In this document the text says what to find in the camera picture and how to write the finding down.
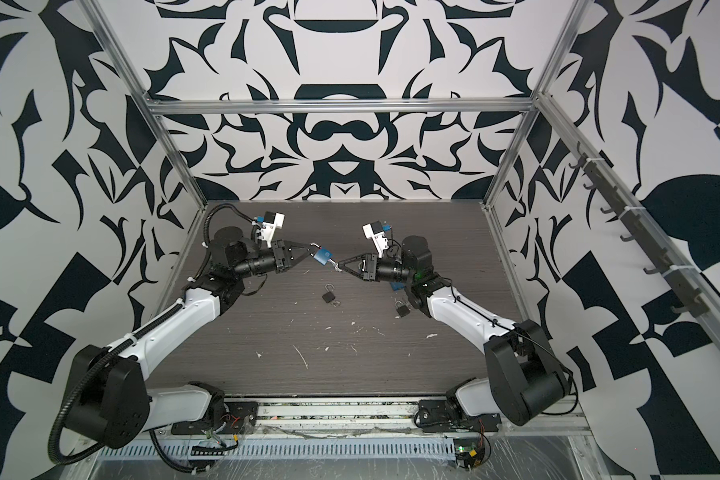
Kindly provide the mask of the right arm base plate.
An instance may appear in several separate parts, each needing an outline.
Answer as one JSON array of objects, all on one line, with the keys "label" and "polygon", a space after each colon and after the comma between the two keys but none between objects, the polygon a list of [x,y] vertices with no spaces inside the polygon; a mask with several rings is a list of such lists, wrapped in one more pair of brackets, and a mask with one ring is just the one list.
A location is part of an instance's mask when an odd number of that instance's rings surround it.
[{"label": "right arm base plate", "polygon": [[413,416],[414,425],[425,433],[472,432],[495,433],[499,431],[499,414],[489,413],[468,417],[448,399],[420,400]]}]

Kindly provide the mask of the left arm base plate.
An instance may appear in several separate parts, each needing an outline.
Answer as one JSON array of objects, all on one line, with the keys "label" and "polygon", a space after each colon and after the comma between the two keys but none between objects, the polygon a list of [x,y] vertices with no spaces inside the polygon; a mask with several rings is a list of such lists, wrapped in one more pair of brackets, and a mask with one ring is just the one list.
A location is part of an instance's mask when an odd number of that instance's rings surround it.
[{"label": "left arm base plate", "polygon": [[224,405],[215,402],[200,420],[173,424],[171,433],[201,435],[213,431],[217,435],[246,434],[256,426],[258,407],[255,401],[226,400]]}]

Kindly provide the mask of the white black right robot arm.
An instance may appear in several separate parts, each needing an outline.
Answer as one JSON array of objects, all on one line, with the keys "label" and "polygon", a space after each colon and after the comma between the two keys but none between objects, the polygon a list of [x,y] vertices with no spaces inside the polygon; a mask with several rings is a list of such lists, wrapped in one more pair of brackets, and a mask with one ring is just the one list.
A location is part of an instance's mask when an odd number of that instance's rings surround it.
[{"label": "white black right robot arm", "polygon": [[409,304],[465,338],[484,355],[487,376],[467,380],[447,394],[458,417],[499,414],[522,426],[575,392],[570,370],[552,353],[543,329],[517,322],[468,299],[439,274],[428,242],[409,236],[392,256],[364,253],[337,261],[335,268],[367,282],[404,287]]}]

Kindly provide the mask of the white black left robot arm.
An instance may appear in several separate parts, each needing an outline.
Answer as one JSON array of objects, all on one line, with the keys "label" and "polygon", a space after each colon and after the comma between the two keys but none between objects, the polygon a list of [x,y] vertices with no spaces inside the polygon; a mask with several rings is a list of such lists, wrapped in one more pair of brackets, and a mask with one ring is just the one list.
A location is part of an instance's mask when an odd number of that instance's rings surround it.
[{"label": "white black left robot arm", "polygon": [[225,427],[221,389],[199,381],[150,389],[147,380],[184,341],[246,295],[246,279],[284,273],[319,247],[253,240],[237,227],[206,235],[204,244],[198,274],[169,308],[105,347],[89,345],[76,354],[48,438],[54,464],[79,462],[104,447],[124,447],[143,432],[154,435],[176,423],[209,433]]}]

